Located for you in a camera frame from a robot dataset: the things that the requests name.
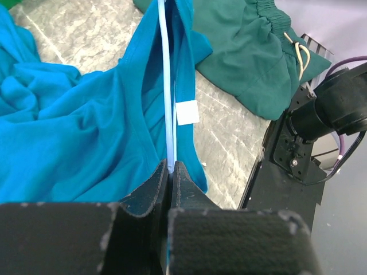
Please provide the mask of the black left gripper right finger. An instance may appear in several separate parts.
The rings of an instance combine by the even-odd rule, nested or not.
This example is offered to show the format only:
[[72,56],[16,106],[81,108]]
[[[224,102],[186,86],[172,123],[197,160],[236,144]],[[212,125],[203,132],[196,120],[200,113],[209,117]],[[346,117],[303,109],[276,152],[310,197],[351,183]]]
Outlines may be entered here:
[[174,166],[168,213],[171,274],[321,274],[310,231],[295,212],[223,210]]

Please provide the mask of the light blue wire hanger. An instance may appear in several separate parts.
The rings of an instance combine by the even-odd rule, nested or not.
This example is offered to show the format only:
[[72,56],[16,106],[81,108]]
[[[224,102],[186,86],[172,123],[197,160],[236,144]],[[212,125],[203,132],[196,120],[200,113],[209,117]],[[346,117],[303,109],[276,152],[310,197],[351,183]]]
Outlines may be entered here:
[[165,1],[157,0],[158,19],[162,41],[162,61],[163,61],[163,97],[165,108],[165,131],[167,149],[167,169],[169,174],[174,172],[175,161],[177,160],[177,138],[176,138],[176,114],[175,101],[172,100],[171,92],[171,69],[169,36],[166,23]]

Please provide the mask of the blue t shirt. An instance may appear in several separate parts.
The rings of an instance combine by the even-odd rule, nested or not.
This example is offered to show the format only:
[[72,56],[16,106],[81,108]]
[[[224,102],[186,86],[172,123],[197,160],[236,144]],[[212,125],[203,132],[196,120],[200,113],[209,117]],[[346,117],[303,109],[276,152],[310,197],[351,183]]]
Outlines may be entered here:
[[[163,61],[136,53],[134,35],[117,66],[81,74],[42,62],[1,8],[1,201],[118,201],[167,158]],[[193,124],[175,121],[177,160],[207,191]]]

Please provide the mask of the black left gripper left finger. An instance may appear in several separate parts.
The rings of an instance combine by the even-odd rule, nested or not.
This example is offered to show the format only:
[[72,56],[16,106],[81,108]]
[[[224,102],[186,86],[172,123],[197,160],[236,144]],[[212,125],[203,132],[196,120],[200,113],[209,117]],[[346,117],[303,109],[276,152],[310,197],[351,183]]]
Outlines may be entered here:
[[168,171],[119,202],[1,204],[2,274],[165,274]]

